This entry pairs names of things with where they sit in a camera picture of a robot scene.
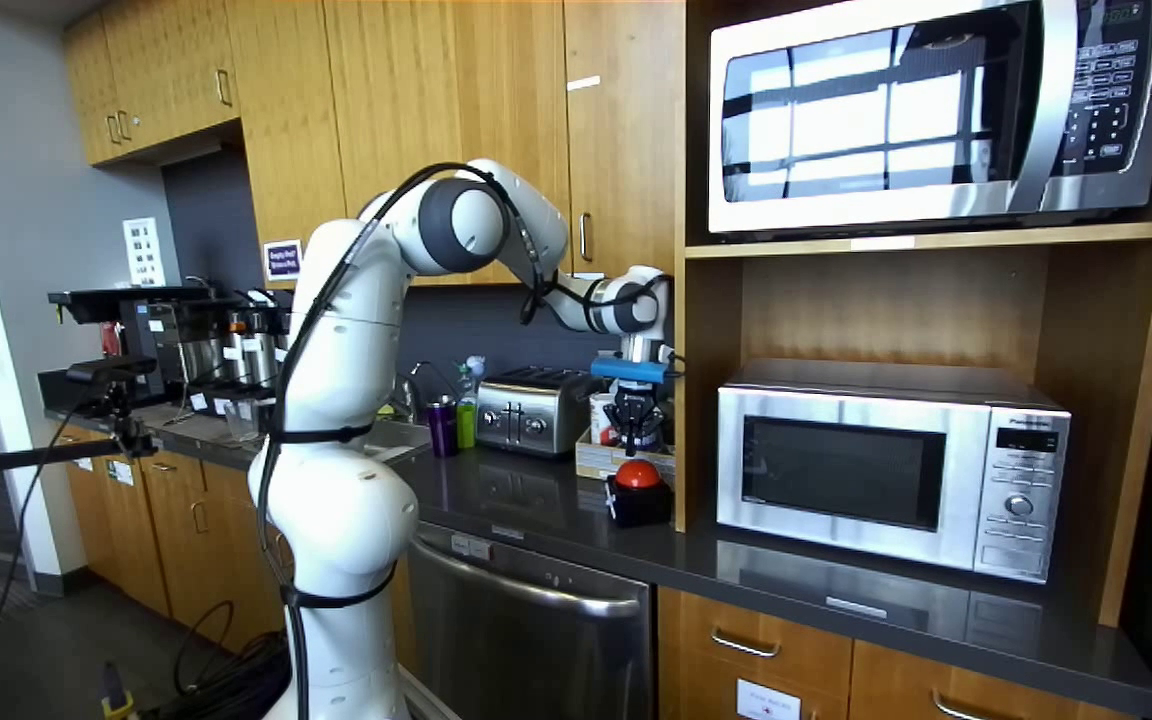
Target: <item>dishwasher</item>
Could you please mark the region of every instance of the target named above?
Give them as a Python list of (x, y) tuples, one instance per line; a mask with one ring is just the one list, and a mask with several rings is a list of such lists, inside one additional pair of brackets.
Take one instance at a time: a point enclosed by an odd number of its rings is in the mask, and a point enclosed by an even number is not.
[(418, 531), (407, 572), (407, 671), (457, 716), (652, 716), (652, 585), (449, 530)]

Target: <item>built-in microwave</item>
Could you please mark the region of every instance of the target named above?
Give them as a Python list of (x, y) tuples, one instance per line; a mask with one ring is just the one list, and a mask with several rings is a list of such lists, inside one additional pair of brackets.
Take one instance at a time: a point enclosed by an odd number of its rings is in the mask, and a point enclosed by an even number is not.
[(1067, 428), (998, 373), (761, 370), (718, 393), (718, 520), (1047, 585)]
[(713, 232), (1150, 200), (1152, 0), (849, 0), (713, 33)]

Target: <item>microwave handle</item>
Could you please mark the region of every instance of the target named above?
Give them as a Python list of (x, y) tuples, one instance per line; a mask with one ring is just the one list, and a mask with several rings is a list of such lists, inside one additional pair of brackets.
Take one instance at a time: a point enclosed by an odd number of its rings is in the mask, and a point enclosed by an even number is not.
[(1035, 97), (1019, 176), (1011, 190), (1011, 213), (1041, 213), (1044, 205), (1044, 190), (1052, 179), (1058, 153), (1063, 140), (1074, 81), (1075, 81), (1075, 61), (1079, 61), (1075, 0), (1041, 0), (1041, 20), (1044, 20), (1041, 97)]

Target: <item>dark countertop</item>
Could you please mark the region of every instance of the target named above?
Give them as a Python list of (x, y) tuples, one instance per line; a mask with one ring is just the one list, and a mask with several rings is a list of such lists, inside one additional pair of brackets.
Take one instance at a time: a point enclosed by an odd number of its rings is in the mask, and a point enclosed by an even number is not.
[[(256, 439), (182, 408), (135, 412), (163, 447), (245, 470)], [(420, 520), (560, 559), (684, 590), (898, 652), (931, 658), (1058, 698), (1152, 716), (1152, 671), (1132, 641), (1090, 615), (1047, 608), (1041, 592), (960, 572), (870, 564), (793, 539), (699, 524), (618, 530), (604, 489), (571, 461), (528, 461), (494, 447), (390, 461), (420, 498)]]

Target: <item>microwave window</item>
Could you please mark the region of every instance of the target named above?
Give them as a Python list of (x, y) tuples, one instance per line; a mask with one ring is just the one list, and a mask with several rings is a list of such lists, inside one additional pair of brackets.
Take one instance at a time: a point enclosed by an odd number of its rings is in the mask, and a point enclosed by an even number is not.
[(946, 436), (746, 419), (746, 498), (826, 515), (935, 530)]
[(989, 184), (1019, 167), (1023, 9), (737, 58), (721, 165), (742, 200)]

